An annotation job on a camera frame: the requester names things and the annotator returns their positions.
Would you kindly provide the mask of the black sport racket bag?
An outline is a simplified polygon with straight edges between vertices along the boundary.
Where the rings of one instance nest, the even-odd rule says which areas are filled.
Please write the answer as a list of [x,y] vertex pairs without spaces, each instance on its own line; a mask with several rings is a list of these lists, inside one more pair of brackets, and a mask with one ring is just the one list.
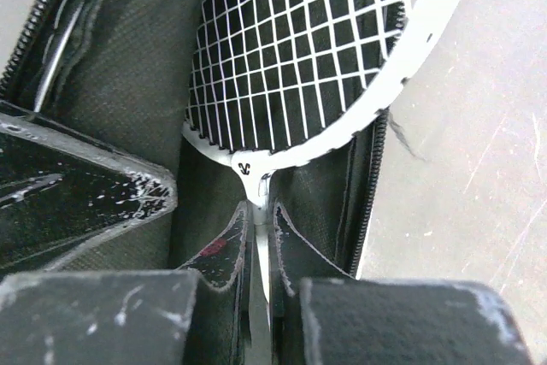
[[203,0],[35,0],[1,76],[1,102],[168,170],[177,205],[51,270],[180,267],[225,225],[182,219],[199,173],[185,146]]

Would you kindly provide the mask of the white badminton racket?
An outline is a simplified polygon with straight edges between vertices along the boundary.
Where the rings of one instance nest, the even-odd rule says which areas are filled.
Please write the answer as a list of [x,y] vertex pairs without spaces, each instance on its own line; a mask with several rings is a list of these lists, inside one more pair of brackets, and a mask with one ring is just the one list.
[[243,364],[277,364],[301,278],[355,275],[389,109],[460,0],[203,0],[183,221],[234,232]]

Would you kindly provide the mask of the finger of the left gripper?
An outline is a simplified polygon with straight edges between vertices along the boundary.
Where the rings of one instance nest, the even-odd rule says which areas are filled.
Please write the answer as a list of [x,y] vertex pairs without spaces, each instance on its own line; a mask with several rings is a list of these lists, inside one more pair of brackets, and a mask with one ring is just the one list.
[[177,205],[165,168],[1,102],[1,275],[54,269]]

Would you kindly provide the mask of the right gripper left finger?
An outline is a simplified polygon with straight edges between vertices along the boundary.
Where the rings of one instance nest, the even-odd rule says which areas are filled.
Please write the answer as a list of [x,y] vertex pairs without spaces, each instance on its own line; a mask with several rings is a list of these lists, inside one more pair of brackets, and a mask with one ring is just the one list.
[[174,270],[20,273],[1,284],[4,364],[240,364],[250,210]]

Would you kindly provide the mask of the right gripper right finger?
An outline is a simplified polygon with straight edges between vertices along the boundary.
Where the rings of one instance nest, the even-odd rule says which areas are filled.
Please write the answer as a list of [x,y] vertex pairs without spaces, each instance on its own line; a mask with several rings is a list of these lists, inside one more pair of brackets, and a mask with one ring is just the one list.
[[528,364],[513,313],[478,282],[356,280],[273,207],[284,364]]

